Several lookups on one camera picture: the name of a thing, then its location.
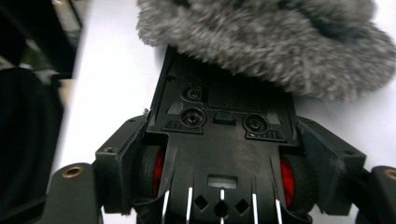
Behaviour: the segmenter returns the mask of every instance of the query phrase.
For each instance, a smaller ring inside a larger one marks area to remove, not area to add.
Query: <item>black cloth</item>
[[[26,69],[0,71],[0,216],[46,194],[62,116],[56,87]]]

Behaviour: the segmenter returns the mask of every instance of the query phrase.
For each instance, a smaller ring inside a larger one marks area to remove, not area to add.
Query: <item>diamond-shaped hole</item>
[[[194,200],[194,202],[195,202],[195,205],[197,205],[197,207],[199,209],[201,209],[201,211],[207,207],[207,201],[205,200],[204,197],[202,197],[202,195],[200,195],[198,198],[196,198]]]
[[[238,211],[239,214],[244,214],[249,206],[248,203],[245,200],[241,200],[236,206],[235,206],[236,210]]]

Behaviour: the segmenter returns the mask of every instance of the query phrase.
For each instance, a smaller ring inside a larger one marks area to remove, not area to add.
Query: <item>black wheel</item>
[[[138,174],[140,197],[157,197],[163,175],[163,160],[164,152],[161,147],[146,146],[143,148]]]
[[[282,156],[281,169],[288,210],[295,214],[307,214],[318,198],[318,182],[312,166],[306,158]]]

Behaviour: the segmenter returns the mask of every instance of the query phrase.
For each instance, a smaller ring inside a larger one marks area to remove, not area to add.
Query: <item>gray fur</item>
[[[394,75],[395,48],[370,22],[371,0],[188,3],[138,0],[140,38],[151,46],[177,47],[233,74],[328,100],[354,100]]]

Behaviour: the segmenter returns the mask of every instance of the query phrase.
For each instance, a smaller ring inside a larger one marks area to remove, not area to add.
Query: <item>black tire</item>
[[[138,174],[139,196],[154,199],[158,194],[159,183],[155,180],[157,160],[163,156],[163,150],[158,146],[146,146],[142,150]]]
[[[318,181],[312,166],[306,158],[285,155],[281,157],[292,171],[294,195],[288,210],[294,214],[307,214],[318,199]]]

